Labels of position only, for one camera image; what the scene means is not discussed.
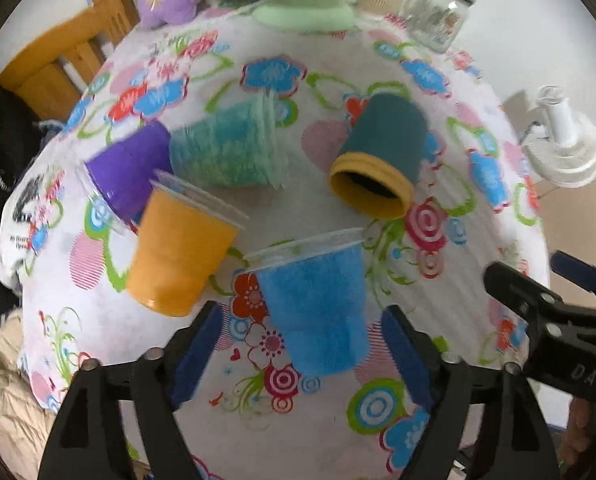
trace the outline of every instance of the tablecloth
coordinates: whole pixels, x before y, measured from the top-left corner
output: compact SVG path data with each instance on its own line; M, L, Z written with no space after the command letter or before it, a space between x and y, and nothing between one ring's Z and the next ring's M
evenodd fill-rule
M0 275L22 286L34 394L57 409L84 359L134 360L197 312L164 317L125 291L136 228L88 197L82 161L149 121L173 130L267 90L280 97L277 136L289 178L278 191L211 190L251 220L199 302L222 304L225 322L177 420L206 479L391 478L428 414L409 399L382 340L382 309L397 303L439 349L497 366L522 358L526 326L487 296L482 270L502 259L548 284L527 161L494 91L468 53L430 52L395 16L363 18L347 32L294 34L264 28L244 8L134 30L118 46L3 215ZM413 100L429 124L415 203L392 221L356 213L327 183L350 128L383 91ZM358 226L371 352L350 372L302 375L289 355L263 351L273 320L243 254ZM129 406L123 412L130 447L146 460L135 415Z

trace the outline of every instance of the yellow rim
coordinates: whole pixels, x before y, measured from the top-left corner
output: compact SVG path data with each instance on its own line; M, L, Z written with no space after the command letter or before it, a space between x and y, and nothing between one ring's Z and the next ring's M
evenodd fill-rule
M388 189L393 198L380 196L355 183L349 173L360 174ZM335 194L358 211L379 219L402 218L413 200L414 186L392 165L367 153L349 152L335 159L329 173Z

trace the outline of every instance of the person's hand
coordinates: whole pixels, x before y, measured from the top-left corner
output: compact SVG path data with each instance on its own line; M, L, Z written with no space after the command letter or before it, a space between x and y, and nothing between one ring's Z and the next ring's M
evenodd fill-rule
M569 420L560 448L560 460L567 465L573 465L578 455L591 443L591 439L587 436L590 413L591 403L574 397L569 405Z

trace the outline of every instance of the wooden chair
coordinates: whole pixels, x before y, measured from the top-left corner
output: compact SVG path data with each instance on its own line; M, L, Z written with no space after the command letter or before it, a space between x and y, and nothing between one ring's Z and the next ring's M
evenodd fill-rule
M67 120L80 99L60 56L89 84L105 62L95 38L104 34L116 46L139 21L133 0L92 1L92 7L27 45L0 74L0 85L22 97L42 120Z

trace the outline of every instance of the floor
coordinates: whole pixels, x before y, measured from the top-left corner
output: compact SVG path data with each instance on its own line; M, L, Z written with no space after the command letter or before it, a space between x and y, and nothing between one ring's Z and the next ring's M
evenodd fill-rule
M596 180L579 189L556 189L542 181L536 191L549 251L562 250L596 265ZM593 294L555 274L551 288L568 303L596 307Z

